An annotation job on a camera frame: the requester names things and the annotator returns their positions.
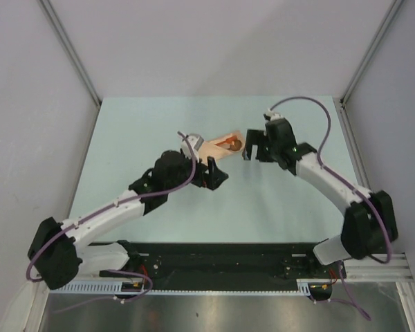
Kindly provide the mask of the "orange plastic fork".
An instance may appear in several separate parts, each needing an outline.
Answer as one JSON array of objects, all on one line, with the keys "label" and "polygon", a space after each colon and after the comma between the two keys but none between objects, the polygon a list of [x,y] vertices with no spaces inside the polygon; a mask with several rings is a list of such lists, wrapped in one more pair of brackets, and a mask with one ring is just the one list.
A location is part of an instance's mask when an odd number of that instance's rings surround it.
[{"label": "orange plastic fork", "polygon": [[216,143],[217,146],[221,145],[235,145],[235,142],[238,140],[236,135],[228,136],[226,139]]}]

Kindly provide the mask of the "orange cloth napkin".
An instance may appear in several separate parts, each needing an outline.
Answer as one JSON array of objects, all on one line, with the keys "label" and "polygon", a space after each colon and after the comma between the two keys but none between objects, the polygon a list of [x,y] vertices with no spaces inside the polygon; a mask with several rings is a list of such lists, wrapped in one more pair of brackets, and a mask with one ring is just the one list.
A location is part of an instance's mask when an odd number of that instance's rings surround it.
[{"label": "orange cloth napkin", "polygon": [[199,158],[201,159],[202,163],[205,165],[208,164],[207,163],[208,156],[211,156],[215,159],[215,161],[218,161],[227,156],[231,156],[233,154],[239,153],[240,151],[233,152],[233,151],[227,150],[228,145],[221,145],[221,146],[216,145],[216,143],[226,139],[228,136],[231,136],[231,135],[236,135],[237,138],[242,142],[242,148],[240,150],[242,151],[245,145],[245,142],[246,142],[245,138],[240,131],[232,131],[218,138],[204,141],[202,147],[199,149]]}]

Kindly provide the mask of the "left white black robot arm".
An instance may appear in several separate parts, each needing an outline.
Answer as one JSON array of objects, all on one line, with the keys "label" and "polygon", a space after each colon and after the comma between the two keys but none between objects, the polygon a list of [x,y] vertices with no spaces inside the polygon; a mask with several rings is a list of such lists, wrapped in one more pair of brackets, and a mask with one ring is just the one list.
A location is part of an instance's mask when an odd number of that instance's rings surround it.
[{"label": "left white black robot arm", "polygon": [[169,193],[193,184],[217,189],[228,175],[213,157],[205,163],[181,151],[165,151],[138,180],[106,206],[75,219],[42,221],[28,251],[29,269],[51,290],[67,285],[78,275],[116,271],[129,277],[139,268],[137,253],[127,241],[106,245],[93,242],[108,231],[138,219],[167,202]]}]

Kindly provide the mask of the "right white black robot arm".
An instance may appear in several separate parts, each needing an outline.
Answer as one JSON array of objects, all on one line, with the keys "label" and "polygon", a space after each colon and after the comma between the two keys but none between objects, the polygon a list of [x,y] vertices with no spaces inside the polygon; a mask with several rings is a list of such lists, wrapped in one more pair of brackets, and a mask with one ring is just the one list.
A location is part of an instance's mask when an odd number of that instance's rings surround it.
[{"label": "right white black robot arm", "polygon": [[277,163],[321,192],[344,218],[339,235],[314,246],[313,255],[305,260],[307,273],[322,277],[333,263],[361,260],[379,250],[391,255],[398,228],[390,195],[354,185],[327,167],[313,146],[296,141],[292,126],[284,117],[265,119],[263,130],[247,130],[243,158],[250,160],[255,150],[258,161]]}]

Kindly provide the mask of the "copper spoon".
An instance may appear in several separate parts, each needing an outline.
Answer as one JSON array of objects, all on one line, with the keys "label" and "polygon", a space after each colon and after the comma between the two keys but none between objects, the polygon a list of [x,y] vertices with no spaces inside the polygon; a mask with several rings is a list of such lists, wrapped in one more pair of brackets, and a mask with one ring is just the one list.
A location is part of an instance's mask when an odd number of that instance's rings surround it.
[{"label": "copper spoon", "polygon": [[228,145],[227,150],[229,151],[240,151],[242,148],[242,142],[237,138],[231,138],[226,140],[226,144]]}]

